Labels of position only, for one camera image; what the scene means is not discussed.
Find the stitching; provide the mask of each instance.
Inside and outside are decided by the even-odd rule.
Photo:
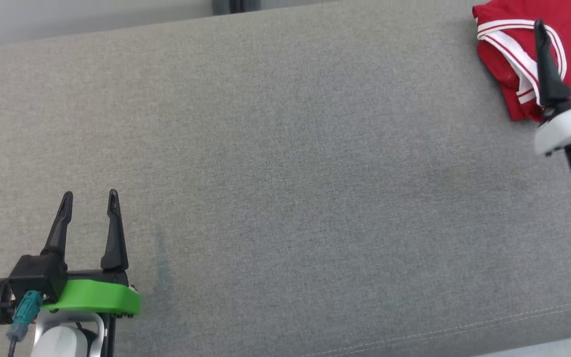
[[[410,339],[412,337],[421,337],[421,336],[425,336],[425,335],[432,335],[432,334],[437,334],[438,332],[447,332],[447,331],[452,331],[452,330],[458,330],[460,328],[466,328],[466,327],[473,327],[476,325],[482,325],[484,323],[491,323],[491,322],[496,322],[496,321],[501,321],[503,319],[509,319],[509,318],[516,318],[519,316],[524,316],[524,315],[528,315],[528,314],[535,314],[537,312],[544,312],[547,310],[552,310],[552,309],[557,309],[559,307],[567,307],[567,306],[571,306],[571,303],[565,303],[564,305],[557,305],[557,306],[553,306],[553,307],[547,307],[545,309],[540,309],[540,310],[532,310],[532,311],[528,311],[528,312],[521,312],[519,314],[514,314],[514,315],[510,315],[510,316],[505,316],[502,318],[497,318],[497,319],[489,319],[486,321],[481,321],[481,322],[476,322],[476,323],[471,323],[469,325],[462,325],[462,326],[457,326],[457,327],[449,327],[449,328],[444,328],[444,330],[437,330],[437,331],[431,331],[431,332],[423,332],[422,334],[415,334],[415,335],[408,335],[408,336],[403,336],[403,337],[395,337],[392,339],[388,339],[388,340],[382,340],[382,341],[376,341],[374,343],[366,343],[366,344],[359,344],[359,345],[355,345],[355,346],[349,346],[349,347],[344,347],[344,348],[339,348],[337,350],[329,350],[329,351],[324,351],[324,352],[317,352],[317,353],[311,353],[309,355],[301,355],[299,357],[313,357],[313,356],[318,356],[318,355],[325,355],[327,353],[333,353],[333,352],[339,352],[339,351],[344,351],[344,350],[352,350],[354,348],[360,348],[360,347],[366,347],[366,346],[371,346],[372,344],[383,344],[383,343],[389,343],[391,341],[398,341],[398,340],[404,340],[404,339]]]
[[[505,321],[502,323],[497,323],[496,325],[489,325],[489,326],[482,326],[482,327],[476,327],[476,328],[471,328],[469,330],[464,330],[464,331],[457,331],[457,332],[451,332],[449,334],[443,334],[443,335],[437,335],[437,336],[430,336],[430,337],[424,337],[422,339],[417,339],[417,340],[411,340],[411,341],[402,341],[401,343],[392,343],[392,344],[388,344],[388,345],[384,345],[384,346],[376,346],[376,347],[371,347],[371,348],[365,348],[363,350],[357,350],[357,351],[351,351],[351,352],[346,352],[346,353],[341,353],[339,355],[331,355],[329,357],[340,357],[340,356],[345,356],[345,355],[351,355],[353,353],[360,353],[360,352],[364,352],[364,351],[371,351],[371,350],[378,350],[380,348],[387,348],[387,347],[392,347],[392,346],[398,346],[401,344],[409,344],[409,343],[417,343],[419,341],[425,341],[425,340],[430,340],[430,339],[436,339],[438,337],[444,337],[444,336],[452,336],[452,335],[457,335],[457,334],[464,334],[465,332],[471,332],[471,331],[476,331],[476,330],[482,330],[482,328],[490,328],[490,327],[495,327],[495,326],[501,326],[501,325],[505,325],[508,323],[512,323],[512,322],[516,322],[516,321],[524,321],[525,319],[531,319],[531,318],[540,318],[541,316],[546,316],[546,315],[551,315],[551,314],[558,314],[560,312],[566,312],[566,311],[571,311],[571,309],[564,309],[564,310],[558,310],[558,311],[552,311],[552,312],[547,312],[545,314],[541,314],[541,315],[536,315],[536,316],[528,316],[526,318],[522,318],[522,319],[514,319],[512,321]]]

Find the black cable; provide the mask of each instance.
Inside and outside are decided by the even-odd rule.
[[[14,357],[14,348],[16,347],[16,336],[10,339],[10,348],[8,349],[8,357]]]

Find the white floor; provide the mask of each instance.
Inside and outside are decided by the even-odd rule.
[[[490,353],[478,357],[571,357],[571,339]]]

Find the red jersey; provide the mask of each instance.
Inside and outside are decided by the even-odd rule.
[[[501,85],[511,118],[541,119],[534,22],[541,18],[571,88],[571,0],[492,0],[473,7],[478,53]]]

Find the white stripe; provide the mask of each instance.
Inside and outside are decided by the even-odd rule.
[[[526,95],[522,95],[521,97],[519,97],[519,103],[523,104],[523,103],[527,103],[530,102],[530,100],[536,99],[537,97],[535,96],[534,91],[531,91],[530,93],[526,94]]]
[[[534,29],[534,22],[532,20],[496,20],[490,21],[487,23],[483,23],[482,25],[478,26],[478,39],[483,39],[484,36],[490,34],[492,32],[507,30],[507,29]],[[565,79],[565,75],[567,74],[567,58],[565,56],[565,48],[561,41],[561,38],[557,34],[557,32],[550,26],[546,25],[546,30],[548,30],[550,41],[557,52],[557,59],[558,59],[558,69],[559,74],[561,75],[561,80]]]
[[[501,32],[501,31],[494,32],[490,35],[487,35],[483,38],[483,40],[490,43],[495,48],[497,48],[501,52],[501,54],[504,55],[504,57],[506,57],[512,65],[516,66],[519,69],[519,73],[523,74],[526,77],[526,79],[528,79],[528,82],[532,85],[532,88],[534,89],[533,92],[534,92],[535,97],[537,98],[537,104],[539,104],[539,88],[537,86],[537,79],[536,79],[537,68],[535,66],[532,66],[532,68],[528,68],[530,66],[530,63],[526,63],[526,61],[521,60],[521,58],[515,59],[513,57],[513,55],[516,55],[517,50],[516,49],[513,50],[511,47],[519,47],[519,51],[521,51],[525,54],[525,51],[523,50],[523,48],[521,48],[519,43],[517,43],[513,38],[511,38],[510,36],[506,35],[505,33]],[[503,42],[507,43],[509,41],[512,41],[514,43],[509,43],[510,46],[505,45],[505,43],[503,43]],[[513,54],[512,55],[509,54],[502,47],[507,48]],[[528,70],[530,70],[530,74],[532,74],[533,77],[530,77],[530,74],[528,74],[528,72],[525,70],[525,68],[520,67],[521,65],[525,66]]]

